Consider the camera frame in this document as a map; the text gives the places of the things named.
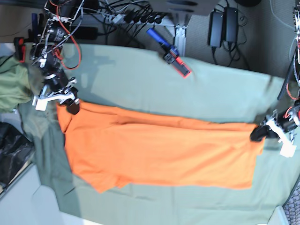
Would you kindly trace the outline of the robot arm near clamp corner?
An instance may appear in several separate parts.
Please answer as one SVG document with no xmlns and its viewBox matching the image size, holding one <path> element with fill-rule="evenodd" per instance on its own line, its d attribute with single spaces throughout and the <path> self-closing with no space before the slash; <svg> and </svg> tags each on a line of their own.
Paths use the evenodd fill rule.
<svg viewBox="0 0 300 225">
<path fill-rule="evenodd" d="M 82 51 L 74 34 L 83 22 L 84 4 L 83 0 L 48 0 L 45 3 L 47 20 L 30 52 L 32 64 L 44 77 L 40 94 L 32 102 L 38 111 L 45 111 L 51 101 L 65 106 L 73 115 L 80 110 L 78 90 L 74 87 L 77 80 L 75 77 L 68 78 L 65 70 L 77 69 L 82 61 Z M 78 62 L 73 67 L 68 67 L 62 56 L 63 46 L 68 40 L 72 41 L 78 53 Z"/>
</svg>

